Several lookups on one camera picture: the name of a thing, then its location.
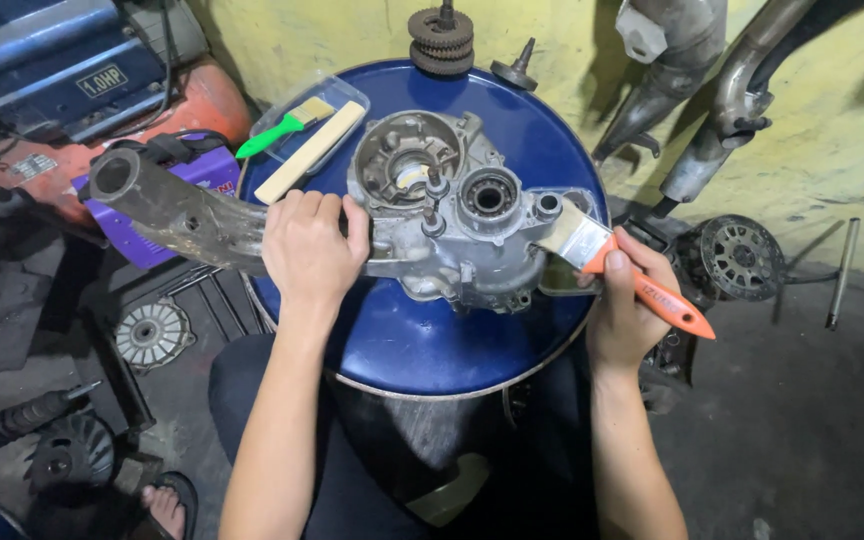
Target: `spring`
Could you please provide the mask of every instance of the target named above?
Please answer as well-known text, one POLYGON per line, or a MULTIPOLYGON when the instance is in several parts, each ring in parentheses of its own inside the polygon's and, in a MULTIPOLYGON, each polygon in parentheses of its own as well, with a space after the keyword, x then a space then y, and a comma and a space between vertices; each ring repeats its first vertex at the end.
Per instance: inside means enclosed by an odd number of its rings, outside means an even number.
POLYGON ((68 390, 54 390, 0 410, 0 448, 66 414, 68 390))

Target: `sandal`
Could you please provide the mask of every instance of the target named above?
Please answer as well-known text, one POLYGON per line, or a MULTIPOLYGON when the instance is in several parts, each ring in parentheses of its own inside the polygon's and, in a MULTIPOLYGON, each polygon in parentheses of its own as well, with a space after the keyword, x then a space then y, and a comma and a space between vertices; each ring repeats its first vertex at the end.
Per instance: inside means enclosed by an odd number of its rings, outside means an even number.
POLYGON ((151 513, 146 513, 145 518, 139 521, 138 525, 128 535, 128 540, 192 540, 192 534, 195 532, 195 518, 199 511, 199 498, 196 495, 195 486, 192 485, 192 480, 188 479, 181 472, 162 472, 151 486, 154 488, 171 487, 178 494, 178 502, 185 506, 185 534, 182 538, 173 538, 171 534, 152 517, 151 513))

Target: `paint brush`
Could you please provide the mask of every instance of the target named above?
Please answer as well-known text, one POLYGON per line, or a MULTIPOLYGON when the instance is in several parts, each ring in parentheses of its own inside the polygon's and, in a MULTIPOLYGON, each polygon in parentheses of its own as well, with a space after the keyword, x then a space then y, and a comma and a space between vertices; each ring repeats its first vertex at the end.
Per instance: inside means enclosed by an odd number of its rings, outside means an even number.
POLYGON ((264 130, 258 135, 250 138, 239 147, 235 158, 241 160, 254 156, 265 150, 270 144, 276 142, 284 135, 300 132, 319 120, 331 117, 335 114, 335 107, 326 103, 322 98, 310 97, 302 104, 289 110, 282 116, 282 121, 271 129, 264 130))
MULTIPOLYGON (((618 250, 611 228, 582 213, 569 199, 561 199, 561 214, 552 233, 535 243, 557 254, 582 274, 605 272, 606 254, 618 250)), ((691 302, 633 267, 635 296, 666 323, 700 338, 715 339, 713 327, 691 302)))

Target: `foot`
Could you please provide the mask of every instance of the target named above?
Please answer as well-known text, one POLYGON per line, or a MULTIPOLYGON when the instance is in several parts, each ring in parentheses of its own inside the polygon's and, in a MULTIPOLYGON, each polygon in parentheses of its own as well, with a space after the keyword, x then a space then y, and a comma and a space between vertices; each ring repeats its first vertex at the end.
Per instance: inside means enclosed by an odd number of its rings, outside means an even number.
POLYGON ((186 506, 179 503, 179 494, 171 487, 147 485, 142 488, 142 507, 175 540, 186 534, 186 506))

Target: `gear cluster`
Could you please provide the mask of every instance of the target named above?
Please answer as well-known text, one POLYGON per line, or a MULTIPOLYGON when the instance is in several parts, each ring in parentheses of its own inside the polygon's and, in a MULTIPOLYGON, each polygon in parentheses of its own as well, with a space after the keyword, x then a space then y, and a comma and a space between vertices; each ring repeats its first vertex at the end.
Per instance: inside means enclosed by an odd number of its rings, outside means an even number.
POLYGON ((473 19, 452 7, 452 0, 409 17, 415 67, 434 75, 458 75, 473 67, 473 19))

